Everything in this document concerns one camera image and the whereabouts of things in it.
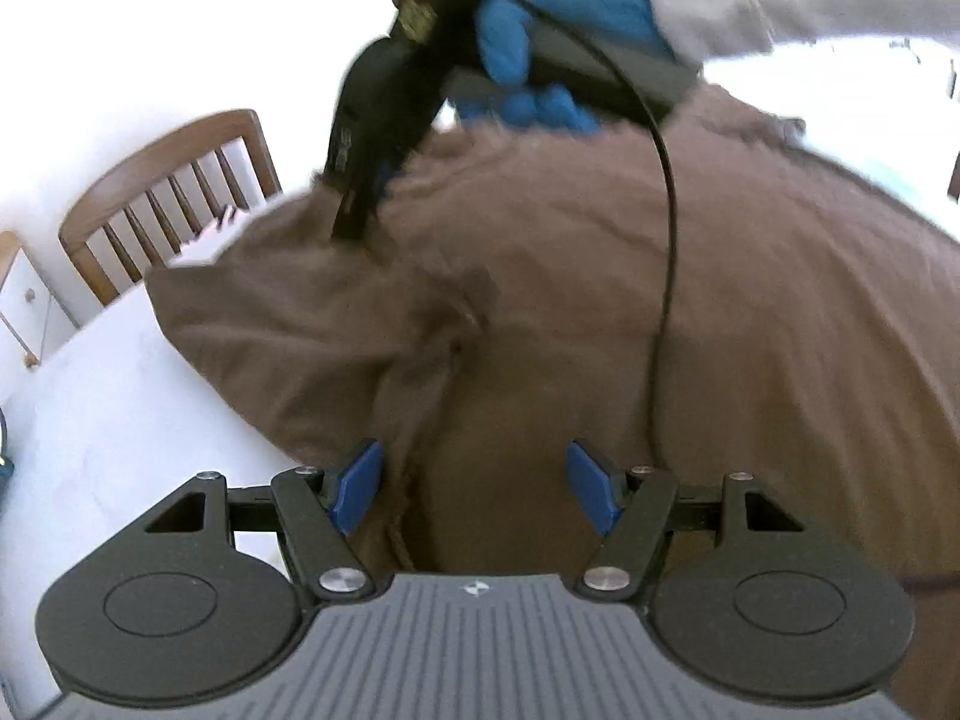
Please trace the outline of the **blue gloved right hand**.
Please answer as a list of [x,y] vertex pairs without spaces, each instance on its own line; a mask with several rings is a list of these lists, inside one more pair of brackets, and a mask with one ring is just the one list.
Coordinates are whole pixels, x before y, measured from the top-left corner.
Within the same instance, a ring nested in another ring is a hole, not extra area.
[[601,121],[579,101],[612,75],[579,41],[587,37],[621,59],[628,54],[674,62],[652,0],[485,0],[477,13],[478,55],[496,85],[452,101],[464,125],[491,119],[512,130],[594,135]]

